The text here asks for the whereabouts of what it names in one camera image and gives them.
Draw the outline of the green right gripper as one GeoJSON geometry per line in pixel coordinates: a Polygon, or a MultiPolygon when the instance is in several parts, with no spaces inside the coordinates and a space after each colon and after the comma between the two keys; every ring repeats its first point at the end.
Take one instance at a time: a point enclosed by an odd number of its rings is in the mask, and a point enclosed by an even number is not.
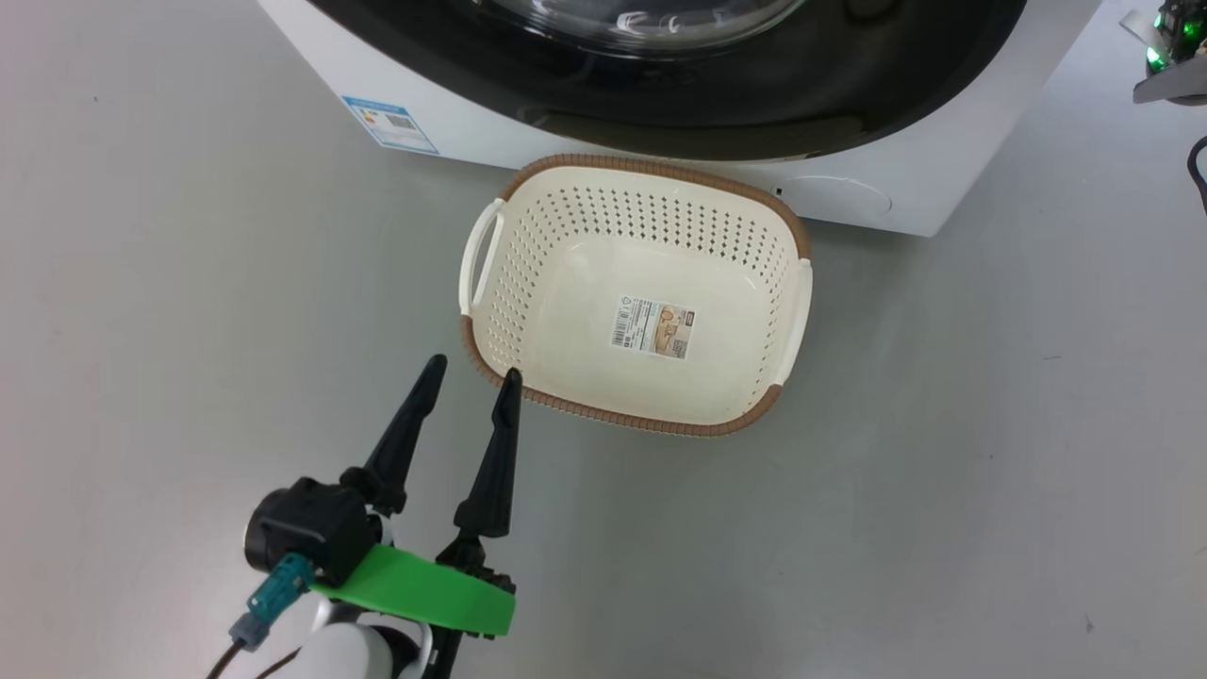
{"type": "Polygon", "coordinates": [[[1130,11],[1123,29],[1145,47],[1133,103],[1207,105],[1207,0],[1164,0],[1151,17],[1130,11]]]}

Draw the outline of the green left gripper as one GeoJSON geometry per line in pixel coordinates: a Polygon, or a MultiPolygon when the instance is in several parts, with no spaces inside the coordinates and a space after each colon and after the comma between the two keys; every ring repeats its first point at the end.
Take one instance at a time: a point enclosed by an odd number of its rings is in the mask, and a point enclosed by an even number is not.
{"type": "MultiPolygon", "coordinates": [[[[342,486],[357,491],[381,516],[406,510],[406,478],[422,422],[435,412],[447,365],[444,355],[426,362],[371,458],[342,473],[342,486]]],[[[362,613],[418,624],[422,628],[415,671],[419,679],[450,679],[463,637],[508,636],[517,615],[517,586],[511,576],[486,567],[480,538],[511,533],[523,391],[521,371],[512,367],[492,408],[494,431],[470,497],[455,513],[460,534],[437,560],[391,546],[374,548],[342,589],[323,589],[326,599],[316,615],[316,630],[355,621],[362,613]]]]}

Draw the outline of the black glass washing machine door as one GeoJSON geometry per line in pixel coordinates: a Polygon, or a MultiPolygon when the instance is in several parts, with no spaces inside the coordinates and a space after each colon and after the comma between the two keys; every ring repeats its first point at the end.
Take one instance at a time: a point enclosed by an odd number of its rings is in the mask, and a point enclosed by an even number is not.
{"type": "Polygon", "coordinates": [[[1030,0],[309,0],[533,129],[639,156],[830,156],[966,90],[1030,0]]]}

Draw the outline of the cream laundry basket brown rim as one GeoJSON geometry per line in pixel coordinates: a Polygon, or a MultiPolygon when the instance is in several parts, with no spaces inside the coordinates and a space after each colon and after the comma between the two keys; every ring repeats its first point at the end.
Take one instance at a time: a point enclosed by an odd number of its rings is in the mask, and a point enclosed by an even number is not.
{"type": "Polygon", "coordinates": [[[803,219],[766,191],[622,157],[544,157],[484,207],[457,271],[471,361],[527,400],[622,428],[725,437],[769,412],[809,324],[803,219]],[[611,347],[620,295],[696,310],[686,359],[611,347]]]}

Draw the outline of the white washing machine body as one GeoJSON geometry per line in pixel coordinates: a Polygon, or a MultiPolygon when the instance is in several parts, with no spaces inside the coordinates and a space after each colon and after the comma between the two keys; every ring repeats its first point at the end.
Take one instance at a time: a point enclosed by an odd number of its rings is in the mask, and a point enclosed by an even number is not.
{"type": "Polygon", "coordinates": [[[786,178],[849,177],[884,191],[893,203],[862,227],[925,238],[947,223],[1100,2],[1030,0],[999,54],[966,90],[879,141],[830,156],[721,162],[639,156],[556,137],[422,80],[323,17],[309,0],[257,1],[340,103],[345,95],[406,109],[439,157],[507,169],[552,156],[628,157],[690,166],[771,194],[786,178]]]}

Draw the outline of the basket product label sticker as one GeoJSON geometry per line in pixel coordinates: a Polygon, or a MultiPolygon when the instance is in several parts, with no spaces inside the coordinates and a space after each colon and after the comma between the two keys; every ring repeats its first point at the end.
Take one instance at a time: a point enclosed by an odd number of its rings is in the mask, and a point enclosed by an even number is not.
{"type": "Polygon", "coordinates": [[[686,359],[696,310],[651,298],[620,295],[610,336],[611,347],[667,359],[686,359]]]}

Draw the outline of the blue energy label sticker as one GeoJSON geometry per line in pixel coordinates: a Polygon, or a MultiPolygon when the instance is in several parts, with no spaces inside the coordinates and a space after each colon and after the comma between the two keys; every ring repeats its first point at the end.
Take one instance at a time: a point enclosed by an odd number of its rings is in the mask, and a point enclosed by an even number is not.
{"type": "Polygon", "coordinates": [[[342,95],[346,109],[371,133],[371,137],[387,150],[404,150],[424,156],[439,156],[433,142],[418,128],[413,116],[397,105],[342,95]]]}

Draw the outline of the round white filter cover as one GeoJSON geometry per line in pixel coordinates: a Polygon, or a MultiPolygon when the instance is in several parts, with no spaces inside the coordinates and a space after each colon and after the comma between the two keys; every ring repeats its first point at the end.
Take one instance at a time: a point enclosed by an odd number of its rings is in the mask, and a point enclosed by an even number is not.
{"type": "Polygon", "coordinates": [[[809,175],[786,178],[772,186],[772,194],[807,219],[867,226],[892,209],[884,191],[855,178],[809,175]]]}

